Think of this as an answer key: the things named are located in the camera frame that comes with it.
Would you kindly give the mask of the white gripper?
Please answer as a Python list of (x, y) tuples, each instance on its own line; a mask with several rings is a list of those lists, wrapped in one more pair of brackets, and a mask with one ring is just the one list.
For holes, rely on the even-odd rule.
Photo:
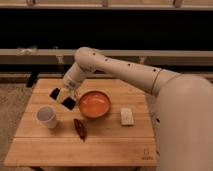
[(78, 100), (77, 88), (63, 85), (60, 89), (55, 88), (51, 92), (50, 97), (54, 100), (57, 99), (58, 102), (62, 102), (64, 107), (72, 110)]

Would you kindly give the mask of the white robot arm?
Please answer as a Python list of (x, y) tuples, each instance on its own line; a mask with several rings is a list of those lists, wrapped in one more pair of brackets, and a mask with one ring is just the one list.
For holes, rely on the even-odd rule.
[(97, 70), (157, 98), (156, 171), (213, 171), (213, 83), (191, 74), (112, 59), (81, 47), (50, 97), (73, 109), (74, 91)]

